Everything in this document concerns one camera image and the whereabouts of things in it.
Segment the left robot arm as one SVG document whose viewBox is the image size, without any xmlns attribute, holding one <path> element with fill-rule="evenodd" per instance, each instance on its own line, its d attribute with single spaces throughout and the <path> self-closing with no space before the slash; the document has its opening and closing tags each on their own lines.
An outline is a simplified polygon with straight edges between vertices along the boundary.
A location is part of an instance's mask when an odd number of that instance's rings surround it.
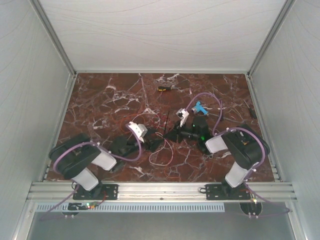
<svg viewBox="0 0 320 240">
<path fill-rule="evenodd" d="M 125 164 L 112 154 L 122 158 L 139 152 L 139 144 L 135 139 L 128 140 L 125 135 L 117 136 L 108 150 L 101 149 L 91 138 L 80 133 L 60 145 L 48 154 L 53 162 L 53 170 L 79 185 L 73 194 L 74 200 L 101 200 L 103 197 L 115 200 L 111 189 L 89 170 L 89 165 L 96 165 L 107 172 L 115 172 Z"/>
</svg>

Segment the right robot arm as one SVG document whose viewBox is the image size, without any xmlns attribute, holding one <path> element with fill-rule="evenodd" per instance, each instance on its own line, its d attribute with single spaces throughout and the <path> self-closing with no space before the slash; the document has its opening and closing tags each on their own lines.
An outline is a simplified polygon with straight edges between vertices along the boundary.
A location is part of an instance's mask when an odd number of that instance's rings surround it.
<svg viewBox="0 0 320 240">
<path fill-rule="evenodd" d="M 231 153 L 234 163 L 221 184 L 205 187 L 208 200 L 250 199 L 250 192 L 244 182 L 270 153 L 269 145 L 247 124 L 212 135 L 203 116 L 195 116 L 191 127 L 177 122 L 164 137 L 176 143 L 181 143 L 184 139 L 193 140 L 197 148 L 206 155 L 224 150 Z"/>
</svg>

